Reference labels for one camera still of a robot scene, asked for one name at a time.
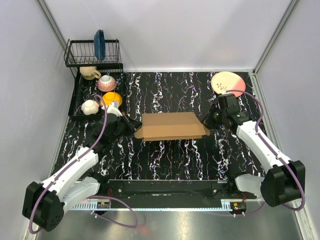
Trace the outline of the brown cardboard box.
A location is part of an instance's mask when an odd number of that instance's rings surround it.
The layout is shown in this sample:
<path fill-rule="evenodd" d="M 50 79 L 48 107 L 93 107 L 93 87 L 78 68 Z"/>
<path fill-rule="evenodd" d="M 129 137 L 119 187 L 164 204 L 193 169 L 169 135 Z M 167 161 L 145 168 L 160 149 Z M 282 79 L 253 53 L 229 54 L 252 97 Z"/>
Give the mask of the brown cardboard box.
<path fill-rule="evenodd" d="M 144 113 L 142 126 L 134 133 L 145 142 L 191 140 L 209 136 L 210 131 L 193 112 Z"/>

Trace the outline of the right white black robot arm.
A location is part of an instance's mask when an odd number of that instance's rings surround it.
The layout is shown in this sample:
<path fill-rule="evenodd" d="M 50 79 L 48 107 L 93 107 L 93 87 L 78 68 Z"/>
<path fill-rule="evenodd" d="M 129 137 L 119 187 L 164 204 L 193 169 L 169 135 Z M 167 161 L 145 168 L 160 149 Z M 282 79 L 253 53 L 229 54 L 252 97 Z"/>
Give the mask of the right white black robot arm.
<path fill-rule="evenodd" d="M 236 199 L 251 193 L 262 197 L 270 207 L 283 205 L 292 211 L 302 210 L 306 203 L 305 165 L 300 160 L 291 160 L 272 143 L 259 127 L 262 118 L 254 120 L 242 111 L 235 93 L 232 89 L 220 94 L 201 122 L 210 130 L 224 126 L 232 131 L 259 160 L 265 176 L 233 173 L 227 185 L 228 195 Z"/>

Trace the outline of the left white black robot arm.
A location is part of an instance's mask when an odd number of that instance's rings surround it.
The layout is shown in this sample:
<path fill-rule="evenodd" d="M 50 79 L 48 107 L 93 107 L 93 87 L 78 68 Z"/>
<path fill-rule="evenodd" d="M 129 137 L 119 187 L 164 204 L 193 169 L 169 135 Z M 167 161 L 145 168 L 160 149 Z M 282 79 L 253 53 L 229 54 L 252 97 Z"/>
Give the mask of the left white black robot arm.
<path fill-rule="evenodd" d="M 126 114 L 107 113 L 97 122 L 85 138 L 83 147 L 60 170 L 42 182 L 33 181 L 25 191 L 22 215 L 29 220 L 31 234 L 33 224 L 47 232 L 55 229 L 65 213 L 85 199 L 106 199 L 118 202 L 132 210 L 123 200 L 108 191 L 106 179 L 91 173 L 82 181 L 78 179 L 96 165 L 118 138 L 130 136 L 142 127 L 142 123 Z"/>

